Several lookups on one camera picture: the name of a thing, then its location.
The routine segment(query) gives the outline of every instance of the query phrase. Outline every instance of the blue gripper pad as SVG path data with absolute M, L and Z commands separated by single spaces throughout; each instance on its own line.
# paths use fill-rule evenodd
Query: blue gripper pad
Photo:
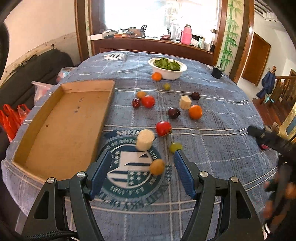
M 179 150 L 175 151 L 174 153 L 174 164 L 186 194 L 192 199 L 196 199 L 197 193 L 194 188 L 194 179 L 190 174 L 190 171 L 185 164 L 182 156 L 180 155 Z
M 97 196 L 100 193 L 103 183 L 106 179 L 108 170 L 111 166 L 111 163 L 112 163 L 112 155 L 111 155 L 111 152 L 108 151 L 106 153 L 103 152 L 98 158 L 98 160 L 91 164 L 91 165 L 99 164 L 98 168 L 95 170 L 95 173 L 93 174 L 93 177 L 91 179 L 92 184 L 91 184 L 91 191 L 89 195 L 92 200 L 94 199 L 95 196 Z

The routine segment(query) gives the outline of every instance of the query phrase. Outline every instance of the white cylinder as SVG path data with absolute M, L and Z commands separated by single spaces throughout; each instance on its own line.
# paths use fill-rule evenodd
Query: white cylinder
M 155 135 L 153 131 L 144 129 L 137 136 L 136 148 L 139 151 L 147 151 L 151 148 Z
M 188 110 L 191 105 L 191 99 L 188 96 L 181 96 L 179 107 L 183 110 Z

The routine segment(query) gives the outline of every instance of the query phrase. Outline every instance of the plastic bag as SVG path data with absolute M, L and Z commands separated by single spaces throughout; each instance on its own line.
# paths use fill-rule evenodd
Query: plastic bag
M 20 104 L 17 107 L 17 112 L 19 114 L 20 121 L 22 123 L 24 121 L 24 119 L 27 117 L 27 115 L 29 114 L 30 110 L 28 109 L 28 107 L 25 104 Z
M 0 110 L 0 124 L 6 132 L 9 142 L 15 138 L 17 130 L 29 112 L 30 110 L 25 104 L 19 105 L 17 112 L 10 105 L 3 105 L 3 111 Z
M 66 67 L 62 68 L 57 75 L 57 83 L 62 80 L 62 78 L 66 77 L 68 74 L 71 73 L 72 70 L 77 69 L 76 67 Z
M 33 85 L 35 85 L 35 96 L 34 96 L 34 104 L 43 96 L 45 93 L 53 87 L 51 84 L 41 83 L 41 82 L 31 82 Z
M 9 142 L 11 142 L 20 127 L 20 117 L 8 104 L 3 106 L 3 111 L 0 110 L 0 123 L 6 131 Z

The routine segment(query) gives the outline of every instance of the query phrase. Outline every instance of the blue jacket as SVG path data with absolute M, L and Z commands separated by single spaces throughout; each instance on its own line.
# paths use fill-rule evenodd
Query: blue jacket
M 261 99 L 265 96 L 265 94 L 271 94 L 272 90 L 274 89 L 275 81 L 276 81 L 275 74 L 268 71 L 267 74 L 262 79 L 263 89 L 257 93 L 257 97 Z

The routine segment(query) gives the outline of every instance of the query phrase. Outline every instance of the window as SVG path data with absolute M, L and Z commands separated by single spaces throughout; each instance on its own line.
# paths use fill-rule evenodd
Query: window
M 106 27 L 119 30 L 147 25 L 146 36 L 167 34 L 172 21 L 183 29 L 191 24 L 192 34 L 212 39 L 217 29 L 220 0 L 105 0 Z

